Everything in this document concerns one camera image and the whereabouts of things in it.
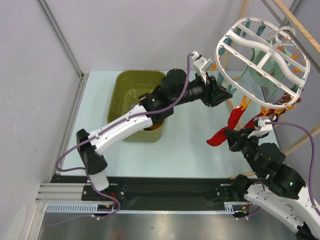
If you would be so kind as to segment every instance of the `metal frame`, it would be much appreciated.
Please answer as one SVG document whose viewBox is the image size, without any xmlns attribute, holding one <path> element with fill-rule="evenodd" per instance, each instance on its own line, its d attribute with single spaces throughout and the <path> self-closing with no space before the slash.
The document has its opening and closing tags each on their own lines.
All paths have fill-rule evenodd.
<svg viewBox="0 0 320 240">
<path fill-rule="evenodd" d="M 84 76 L 83 71 L 81 70 L 73 52 L 71 51 L 71 48 L 67 42 L 67 40 L 65 39 L 54 15 L 52 14 L 48 3 L 46 2 L 46 0 L 36 0 L 37 3 L 39 4 L 46 20 L 48 21 L 48 23 L 50 24 L 54 34 L 56 35 L 58 41 L 60 42 L 66 56 L 68 57 L 68 59 L 70 60 L 74 70 L 76 71 L 76 73 L 78 74 L 78 76 L 80 78 L 82 78 Z"/>
<path fill-rule="evenodd" d="M 41 226 L 45 217 L 47 203 L 35 203 L 33 218 L 30 224 L 29 231 L 24 240 L 36 240 L 39 237 Z"/>
<path fill-rule="evenodd" d="M 84 73 L 83 77 L 81 78 L 81 81 L 79 82 L 79 85 L 77 87 L 76 93 L 73 98 L 72 107 L 70 109 L 69 121 L 67 122 L 67 124 L 65 126 L 64 134 L 63 134 L 62 140 L 60 142 L 59 151 L 58 151 L 55 159 L 58 159 L 58 157 L 61 156 L 63 153 L 65 153 L 68 148 L 69 141 L 70 141 L 71 135 L 72 135 L 72 131 L 73 131 L 74 125 L 76 123 L 76 118 L 77 118 L 78 111 L 80 108 L 81 100 L 82 100 L 82 97 L 83 97 L 85 89 L 86 89 L 88 77 L 89 77 L 89 73 Z M 56 172 L 57 172 L 56 168 L 53 165 L 52 174 L 54 175 Z"/>
<path fill-rule="evenodd" d="M 37 204 L 46 204 L 48 213 L 88 213 L 105 214 L 110 211 L 98 211 L 99 204 L 110 204 L 112 201 L 83 201 L 84 186 L 88 183 L 43 183 L 36 198 Z M 246 205 L 247 202 L 225 202 L 224 210 L 199 211 L 163 211 L 163 210 L 130 210 L 122 209 L 120 214 L 234 214 L 233 205 Z"/>
</svg>

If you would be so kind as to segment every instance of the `olive green bin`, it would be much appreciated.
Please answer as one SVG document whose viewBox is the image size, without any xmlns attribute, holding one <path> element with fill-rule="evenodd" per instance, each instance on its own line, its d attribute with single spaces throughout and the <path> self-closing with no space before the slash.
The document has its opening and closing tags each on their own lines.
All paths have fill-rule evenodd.
<svg viewBox="0 0 320 240">
<path fill-rule="evenodd" d="M 127 70 L 116 78 L 106 121 L 111 123 L 139 103 L 139 97 L 151 93 L 165 74 L 155 70 Z M 140 130 L 124 139 L 126 142 L 157 142 L 166 120 L 154 130 Z"/>
</svg>

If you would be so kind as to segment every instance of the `white wall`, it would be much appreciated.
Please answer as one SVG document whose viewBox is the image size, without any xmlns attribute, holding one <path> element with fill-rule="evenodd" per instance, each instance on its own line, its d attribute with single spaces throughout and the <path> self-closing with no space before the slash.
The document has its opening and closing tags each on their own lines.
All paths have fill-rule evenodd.
<svg viewBox="0 0 320 240">
<path fill-rule="evenodd" d="M 195 50 L 213 58 L 243 0 L 47 2 L 81 68 L 89 71 L 185 69 Z M 283 2 L 289 7 L 293 0 Z M 245 16 L 277 23 L 261 0 L 250 0 Z"/>
<path fill-rule="evenodd" d="M 0 22 L 1 236 L 19 206 L 30 221 L 79 79 L 35 0 L 0 1 Z"/>
</svg>

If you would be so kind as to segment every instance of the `white robotic arm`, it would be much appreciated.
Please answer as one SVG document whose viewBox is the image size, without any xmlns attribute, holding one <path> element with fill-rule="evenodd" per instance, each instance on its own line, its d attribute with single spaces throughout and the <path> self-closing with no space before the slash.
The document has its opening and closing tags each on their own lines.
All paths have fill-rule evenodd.
<svg viewBox="0 0 320 240">
<path fill-rule="evenodd" d="M 298 200 L 276 196 L 272 192 L 268 192 L 268 187 L 265 188 L 264 191 L 257 184 L 251 185 L 247 189 L 244 199 L 273 215 L 293 233 L 296 234 L 300 228 L 308 227 L 313 236 L 320 239 L 320 216 L 312 207 L 308 187 L 301 188 Z"/>
<path fill-rule="evenodd" d="M 94 148 L 95 153 L 99 155 L 104 161 L 103 154 L 111 145 L 125 139 L 126 137 L 134 134 L 137 131 L 152 126 L 152 119 L 143 114 L 146 112 L 146 109 L 142 105 L 136 105 L 129 112 L 119 117 L 118 119 L 110 122 L 106 126 L 89 132 L 89 139 L 92 137 L 96 137 L 90 142 L 91 146 Z M 110 129 L 107 130 L 105 133 L 99 135 L 99 133 L 108 128 Z M 98 171 L 88 172 L 92 184 L 98 191 L 102 191 L 109 187 L 109 181 L 105 173 L 107 165 L 105 164 L 103 166 L 105 167 L 101 167 L 100 169 L 98 169 Z"/>
</svg>

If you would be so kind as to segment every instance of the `teal cloth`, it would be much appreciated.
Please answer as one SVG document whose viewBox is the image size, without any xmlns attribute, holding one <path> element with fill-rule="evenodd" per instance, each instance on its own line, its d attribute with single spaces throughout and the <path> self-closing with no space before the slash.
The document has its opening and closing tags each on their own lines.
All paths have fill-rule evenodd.
<svg viewBox="0 0 320 240">
<path fill-rule="evenodd" d="M 292 54 L 285 47 L 282 49 L 282 52 L 286 54 L 288 57 L 292 57 Z M 252 56 L 250 61 L 253 62 L 255 65 L 258 65 L 258 63 L 265 55 L 266 53 L 264 51 L 261 51 L 257 48 L 252 48 Z M 282 82 L 285 76 L 278 63 L 272 57 L 270 57 L 268 61 L 266 61 L 262 69 L 271 76 L 273 76 L 279 82 Z M 254 80 L 256 84 L 258 84 L 261 87 L 267 87 L 269 89 L 269 96 L 267 98 L 271 97 L 278 89 L 277 85 L 260 75 L 260 73 L 258 73 L 256 70 L 249 66 L 247 66 L 247 68 L 244 70 L 244 72 L 241 75 L 241 78 L 247 71 L 249 71 L 251 78 Z"/>
</svg>

